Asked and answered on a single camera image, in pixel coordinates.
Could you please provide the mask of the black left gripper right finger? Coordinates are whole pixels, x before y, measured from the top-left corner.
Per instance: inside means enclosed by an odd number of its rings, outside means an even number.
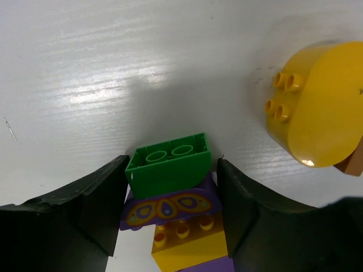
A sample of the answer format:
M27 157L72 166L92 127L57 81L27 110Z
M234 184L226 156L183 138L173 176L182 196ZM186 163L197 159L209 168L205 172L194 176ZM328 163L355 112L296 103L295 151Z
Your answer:
M235 271L362 270L362 198L312 207L249 178L226 159L218 160L217 181Z

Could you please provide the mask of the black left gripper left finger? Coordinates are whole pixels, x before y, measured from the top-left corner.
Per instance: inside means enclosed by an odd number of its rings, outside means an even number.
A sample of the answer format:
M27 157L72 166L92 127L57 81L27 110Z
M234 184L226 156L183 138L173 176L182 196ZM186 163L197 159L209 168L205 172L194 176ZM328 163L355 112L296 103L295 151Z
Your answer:
M2 271L104 271L128 187L121 155L21 205L1 207Z

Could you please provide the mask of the purple butterfly lego brick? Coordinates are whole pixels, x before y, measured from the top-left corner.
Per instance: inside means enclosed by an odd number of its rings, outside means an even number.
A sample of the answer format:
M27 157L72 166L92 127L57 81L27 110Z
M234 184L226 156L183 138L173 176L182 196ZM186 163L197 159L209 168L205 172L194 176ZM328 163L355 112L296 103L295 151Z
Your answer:
M185 220L221 210L217 184L209 172L202 182L186 190L145 199L136 199L129 192L121 212L119 230L136 231L152 224L163 225L173 220Z

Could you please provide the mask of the green curved lego brick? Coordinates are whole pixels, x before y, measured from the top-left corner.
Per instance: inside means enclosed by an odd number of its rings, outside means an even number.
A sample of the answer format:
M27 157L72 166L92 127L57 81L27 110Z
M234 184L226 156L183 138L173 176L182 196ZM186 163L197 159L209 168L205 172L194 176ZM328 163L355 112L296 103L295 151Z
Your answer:
M190 189L206 177L212 154L205 133L135 150L125 170L136 199Z

